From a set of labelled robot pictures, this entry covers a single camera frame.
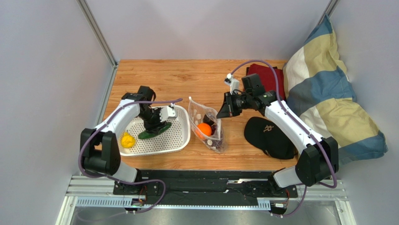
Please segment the green cucumber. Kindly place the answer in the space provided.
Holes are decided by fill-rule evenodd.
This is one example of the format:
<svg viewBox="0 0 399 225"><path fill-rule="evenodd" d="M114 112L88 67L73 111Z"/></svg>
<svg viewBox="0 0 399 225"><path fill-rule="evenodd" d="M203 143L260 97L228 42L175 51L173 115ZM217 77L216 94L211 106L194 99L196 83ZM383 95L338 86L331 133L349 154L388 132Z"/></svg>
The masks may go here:
<svg viewBox="0 0 399 225"><path fill-rule="evenodd" d="M171 122L164 122L162 125L151 129L149 131L145 130L141 133L138 134L138 139L140 140L146 140L150 138L157 137L167 131L171 127L172 123Z"/></svg>

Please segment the clear zip top bag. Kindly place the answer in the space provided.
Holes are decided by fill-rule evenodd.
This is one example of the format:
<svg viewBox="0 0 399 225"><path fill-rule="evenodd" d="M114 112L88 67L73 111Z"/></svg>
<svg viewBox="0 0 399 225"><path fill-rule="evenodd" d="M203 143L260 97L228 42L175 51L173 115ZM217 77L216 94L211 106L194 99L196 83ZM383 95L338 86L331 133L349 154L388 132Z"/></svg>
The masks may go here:
<svg viewBox="0 0 399 225"><path fill-rule="evenodd" d="M205 144L205 146L207 148L210 149L210 147L208 147L208 145L206 144L207 140L220 140L220 131L222 128L222 122L220 119L216 118L217 115L217 111L214 108L202 105L200 103L197 103L195 101L193 101L193 99L191 97L189 97L189 107L188 107L188 113L189 113L189 122L190 122L190 126L191 126L191 130L193 131L193 133L196 135L197 138L199 138L199 140ZM204 134L202 134L199 129L197 128L197 125L200 123L203 123L203 117L204 115L207 115L211 120L214 121L214 125L212 126L212 135L211 136L206 136ZM218 150L213 150L214 152L217 153L223 153L227 150L227 142L224 139L224 148L221 151Z"/></svg>

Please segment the yellow lemon toy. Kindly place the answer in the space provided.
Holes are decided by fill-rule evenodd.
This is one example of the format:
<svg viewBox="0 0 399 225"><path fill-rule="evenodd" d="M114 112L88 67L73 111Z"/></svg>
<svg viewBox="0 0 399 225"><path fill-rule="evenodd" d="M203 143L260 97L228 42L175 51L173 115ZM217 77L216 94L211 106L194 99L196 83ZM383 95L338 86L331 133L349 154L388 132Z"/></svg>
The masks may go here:
<svg viewBox="0 0 399 225"><path fill-rule="evenodd" d="M123 148L129 149L132 148L136 143L136 140L133 136L131 136L128 132L124 132L122 134L120 144Z"/></svg>

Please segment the orange fruit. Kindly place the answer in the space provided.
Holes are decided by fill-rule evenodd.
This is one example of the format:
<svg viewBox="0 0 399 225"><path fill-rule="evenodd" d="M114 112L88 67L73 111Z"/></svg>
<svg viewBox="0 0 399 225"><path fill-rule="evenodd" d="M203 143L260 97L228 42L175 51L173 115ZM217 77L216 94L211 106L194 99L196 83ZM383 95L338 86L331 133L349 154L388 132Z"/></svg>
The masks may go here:
<svg viewBox="0 0 399 225"><path fill-rule="evenodd" d="M206 123L200 123L197 125L197 128L199 131L206 135L206 136L211 136L212 135L212 127Z"/></svg>

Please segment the red grape bunch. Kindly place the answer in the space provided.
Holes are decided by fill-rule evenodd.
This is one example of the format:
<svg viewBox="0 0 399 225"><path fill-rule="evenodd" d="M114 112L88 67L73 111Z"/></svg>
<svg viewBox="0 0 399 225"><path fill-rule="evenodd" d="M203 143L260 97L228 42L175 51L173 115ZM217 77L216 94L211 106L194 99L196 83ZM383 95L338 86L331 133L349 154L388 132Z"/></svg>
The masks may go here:
<svg viewBox="0 0 399 225"><path fill-rule="evenodd" d="M223 128L221 128L221 131L220 131L220 140L207 140L206 141L206 144L208 145L208 147L210 147L210 149L213 149L213 150L218 150L218 151L221 151L221 150L223 150L223 148L224 148L224 129Z"/></svg>

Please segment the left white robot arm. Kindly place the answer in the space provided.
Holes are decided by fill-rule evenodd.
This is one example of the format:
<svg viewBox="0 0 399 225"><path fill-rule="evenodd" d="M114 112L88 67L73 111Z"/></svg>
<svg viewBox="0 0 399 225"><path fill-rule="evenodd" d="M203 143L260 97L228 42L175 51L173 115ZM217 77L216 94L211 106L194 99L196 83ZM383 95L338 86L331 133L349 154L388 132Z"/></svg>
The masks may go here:
<svg viewBox="0 0 399 225"><path fill-rule="evenodd" d="M144 131L139 139L156 137L168 128L167 121L174 108L153 108L155 92L140 86L136 93L126 93L116 110L95 128L86 128L81 132L78 166L82 174L90 178L107 177L111 180L132 184L141 182L141 173L122 162L119 143L127 125L139 117L144 122Z"/></svg>

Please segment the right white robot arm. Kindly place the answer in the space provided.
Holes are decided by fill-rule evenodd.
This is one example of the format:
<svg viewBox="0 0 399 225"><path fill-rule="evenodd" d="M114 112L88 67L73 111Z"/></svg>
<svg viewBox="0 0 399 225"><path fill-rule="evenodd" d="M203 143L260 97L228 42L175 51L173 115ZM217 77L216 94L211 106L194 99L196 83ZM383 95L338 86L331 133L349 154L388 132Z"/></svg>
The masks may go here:
<svg viewBox="0 0 399 225"><path fill-rule="evenodd" d="M332 177L337 186L336 172L339 169L338 143L333 137L325 138L296 116L275 91L265 91L258 74L242 78L244 91L239 91L239 81L227 74L225 84L230 91L224 100L217 118L236 117L244 109L253 109L273 122L296 147L299 158L295 166L278 170L268 179L275 189L303 184L311 187Z"/></svg>

